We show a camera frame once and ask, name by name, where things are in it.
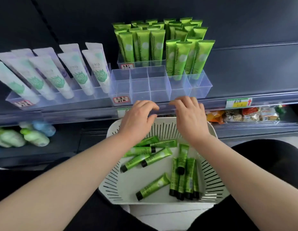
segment tube cap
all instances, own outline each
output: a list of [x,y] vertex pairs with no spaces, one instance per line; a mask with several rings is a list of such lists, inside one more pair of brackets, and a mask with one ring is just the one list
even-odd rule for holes
[[187,199],[189,199],[189,200],[193,200],[193,198],[194,198],[194,194],[193,194],[193,193],[185,192],[185,198],[187,198]]
[[180,193],[180,192],[178,192],[178,194],[177,194],[177,199],[183,201],[183,200],[184,200],[184,193]]
[[146,166],[148,166],[147,161],[145,159],[141,162],[141,164],[142,164],[142,167],[143,168],[146,167]]
[[125,164],[122,165],[122,166],[120,167],[120,171],[121,171],[121,172],[126,172],[126,171],[128,171],[128,168],[125,166]]
[[196,198],[196,199],[199,199],[200,198],[198,191],[194,191],[194,198]]
[[169,190],[169,195],[170,196],[173,196],[173,197],[177,197],[178,191],[177,190],[170,189]]
[[143,195],[142,195],[142,193],[140,193],[140,191],[138,191],[138,192],[136,193],[136,197],[137,197],[138,201],[140,201],[140,200],[143,199]]
[[177,173],[178,173],[179,175],[183,175],[183,174],[185,173],[185,168],[183,168],[183,167],[178,167],[178,168],[177,168]]

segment leg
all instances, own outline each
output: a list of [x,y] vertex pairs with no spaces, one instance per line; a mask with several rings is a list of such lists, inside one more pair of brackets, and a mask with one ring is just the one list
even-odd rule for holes
[[[298,149],[279,140],[252,140],[233,149],[276,177],[298,189]],[[201,214],[189,230],[199,228],[258,230],[247,214],[230,195]]]
[[[0,170],[0,201],[43,172]],[[111,204],[97,189],[74,216],[65,231],[130,230],[131,226],[144,231],[155,230],[123,210],[121,206]]]

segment plastic basket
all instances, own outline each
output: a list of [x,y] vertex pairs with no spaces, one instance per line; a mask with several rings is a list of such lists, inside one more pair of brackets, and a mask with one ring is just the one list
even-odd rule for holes
[[[108,129],[109,137],[118,132],[121,120],[115,121]],[[210,134],[216,136],[212,125],[208,123]],[[147,137],[157,135],[160,140],[177,139],[180,143],[186,143],[176,128],[176,117],[156,118]],[[171,148],[173,155],[166,157],[152,165],[142,168],[140,165],[120,173],[121,164],[129,161],[131,157],[120,159],[111,172],[99,186],[99,190],[113,204],[173,204],[173,203],[218,203],[229,195],[228,190],[220,177],[210,164],[197,153],[192,147],[189,148],[188,156],[197,161],[198,183],[201,198],[193,201],[179,201],[169,195],[170,186],[165,186],[147,198],[138,201],[136,192],[147,184],[167,172],[171,176],[172,158],[178,156],[178,147]]]

